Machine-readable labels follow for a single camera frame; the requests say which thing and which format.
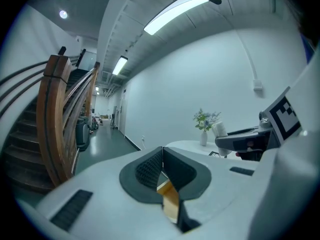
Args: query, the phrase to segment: white table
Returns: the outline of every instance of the white table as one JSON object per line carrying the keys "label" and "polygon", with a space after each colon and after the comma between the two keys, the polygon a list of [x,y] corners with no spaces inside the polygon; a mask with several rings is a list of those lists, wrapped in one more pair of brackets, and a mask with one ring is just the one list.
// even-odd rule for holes
{"label": "white table", "polygon": [[[219,152],[218,147],[215,143],[213,142],[207,142],[206,146],[201,146],[200,142],[198,140],[180,140],[180,141],[175,141],[171,142],[166,147],[169,148],[177,148],[181,150],[186,150],[194,153],[198,153],[201,155],[206,155],[208,156],[211,151],[214,152]],[[236,152],[232,151],[228,156],[227,159],[235,159],[235,160],[242,160],[241,157],[236,156]]]}

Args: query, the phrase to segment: flowers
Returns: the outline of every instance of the flowers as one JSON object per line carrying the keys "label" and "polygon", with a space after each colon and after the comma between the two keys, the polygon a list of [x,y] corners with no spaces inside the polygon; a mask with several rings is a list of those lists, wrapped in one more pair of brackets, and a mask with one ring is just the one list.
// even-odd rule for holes
{"label": "flowers", "polygon": [[199,130],[209,131],[212,126],[219,120],[219,115],[221,112],[217,113],[204,113],[202,108],[200,108],[199,112],[196,113],[193,117],[193,120],[196,120],[198,124],[195,126],[199,128]]}

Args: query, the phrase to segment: white cable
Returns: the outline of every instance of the white cable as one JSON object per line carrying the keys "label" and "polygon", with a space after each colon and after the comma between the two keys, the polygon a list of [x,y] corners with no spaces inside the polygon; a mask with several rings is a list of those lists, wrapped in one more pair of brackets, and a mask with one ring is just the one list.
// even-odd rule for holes
{"label": "white cable", "polygon": [[249,60],[249,63],[250,63],[250,66],[251,66],[251,70],[252,70],[252,74],[253,74],[253,79],[254,79],[254,80],[257,80],[257,79],[258,79],[258,76],[257,76],[257,71],[256,71],[256,68],[255,68],[254,62],[253,62],[253,60],[252,60],[252,58],[251,58],[251,55],[250,55],[250,53],[249,53],[249,50],[248,50],[245,42],[242,40],[242,38],[241,38],[238,30],[237,30],[237,29],[235,28],[235,26],[231,23],[231,21],[228,20],[227,17],[225,17],[223,14],[221,14],[221,13],[220,13],[219,11],[217,11],[216,9],[214,9],[214,8],[212,8],[212,7],[211,7],[211,9],[214,10],[214,11],[215,11],[217,14],[219,14],[221,17],[223,17],[223,18],[226,20],[226,22],[228,22],[229,25],[230,25],[230,26],[234,29],[234,31],[236,32],[236,34],[237,34],[237,36],[238,36],[238,38],[239,38],[239,40],[240,40],[240,43],[242,44],[242,47],[243,47],[243,49],[245,50],[246,56],[247,56],[247,58],[248,58],[248,60]]}

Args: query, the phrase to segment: fluorescent ceiling light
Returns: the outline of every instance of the fluorescent ceiling light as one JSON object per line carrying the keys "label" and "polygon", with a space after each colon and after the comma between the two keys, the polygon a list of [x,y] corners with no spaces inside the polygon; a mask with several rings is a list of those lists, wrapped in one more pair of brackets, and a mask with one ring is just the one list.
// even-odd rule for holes
{"label": "fluorescent ceiling light", "polygon": [[68,14],[67,14],[67,12],[66,12],[65,10],[61,10],[61,11],[59,12],[59,15],[60,15],[60,17],[61,17],[62,19],[66,19],[66,18],[68,17]]}
{"label": "fluorescent ceiling light", "polygon": [[112,72],[112,74],[114,75],[118,75],[120,70],[124,67],[124,65],[127,63],[128,58],[124,57],[124,56],[120,56],[120,59],[118,60],[117,64],[114,67],[114,70]]}
{"label": "fluorescent ceiling light", "polygon": [[174,18],[178,17],[180,14],[199,6],[209,0],[177,0],[160,12],[156,17],[154,17],[148,25],[144,28],[144,31],[150,35],[155,34],[164,25],[172,21]]}

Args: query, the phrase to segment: corridor floor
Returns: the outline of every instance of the corridor floor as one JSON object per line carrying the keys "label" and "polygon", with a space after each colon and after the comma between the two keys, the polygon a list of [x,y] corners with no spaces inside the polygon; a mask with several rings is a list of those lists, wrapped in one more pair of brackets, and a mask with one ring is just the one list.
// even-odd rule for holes
{"label": "corridor floor", "polygon": [[79,154],[76,175],[98,162],[137,151],[119,130],[110,128],[110,122],[111,120],[104,120],[103,125],[93,131],[90,145]]}

